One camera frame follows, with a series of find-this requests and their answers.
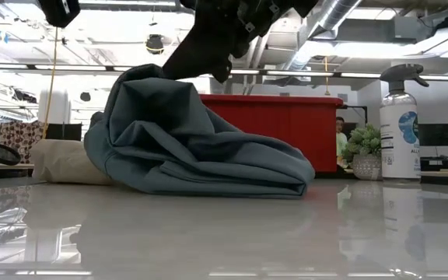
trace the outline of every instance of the glossy tabletop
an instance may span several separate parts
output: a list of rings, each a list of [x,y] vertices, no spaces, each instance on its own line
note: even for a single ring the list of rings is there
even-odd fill
[[[16,185],[0,184],[0,279],[448,279],[447,186],[316,180],[288,201]]]

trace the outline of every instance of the potted plant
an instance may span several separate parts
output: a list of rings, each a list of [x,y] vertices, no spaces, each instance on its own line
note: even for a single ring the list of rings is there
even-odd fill
[[[381,135],[371,124],[351,133],[343,159],[351,163],[354,175],[361,180],[381,180]]]

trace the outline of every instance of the blue-green towel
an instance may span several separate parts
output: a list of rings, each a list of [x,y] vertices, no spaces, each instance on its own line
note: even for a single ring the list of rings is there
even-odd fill
[[[115,82],[85,138],[113,180],[149,194],[300,198],[309,161],[278,139],[240,131],[209,110],[192,84],[143,65]]]

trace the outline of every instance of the white pot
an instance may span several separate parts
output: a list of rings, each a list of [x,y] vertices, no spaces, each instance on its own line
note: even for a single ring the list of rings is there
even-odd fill
[[[360,180],[382,180],[380,156],[355,155],[352,169],[354,170],[354,175]]]

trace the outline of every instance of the bottle label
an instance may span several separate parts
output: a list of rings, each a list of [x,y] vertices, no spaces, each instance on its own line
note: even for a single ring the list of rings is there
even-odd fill
[[[416,105],[380,109],[383,177],[419,179],[418,114]]]

